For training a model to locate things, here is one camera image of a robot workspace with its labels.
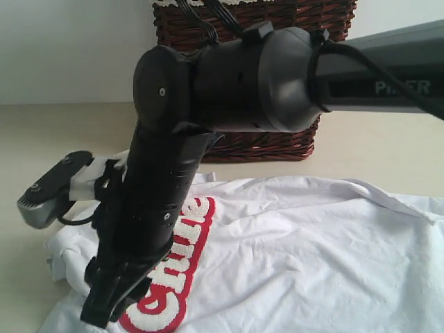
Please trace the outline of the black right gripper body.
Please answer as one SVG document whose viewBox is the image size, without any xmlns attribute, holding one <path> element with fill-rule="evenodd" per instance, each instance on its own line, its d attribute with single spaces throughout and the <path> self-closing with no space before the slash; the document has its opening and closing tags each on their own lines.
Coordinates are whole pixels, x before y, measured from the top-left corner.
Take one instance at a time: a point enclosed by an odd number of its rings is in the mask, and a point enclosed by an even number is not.
<svg viewBox="0 0 444 333">
<path fill-rule="evenodd" d="M 188 128 L 155 133 L 137 125 L 124 177 L 113 176 L 96 224 L 97 270 L 160 261 L 172 243 L 178 218 L 212 132 Z"/>
</svg>

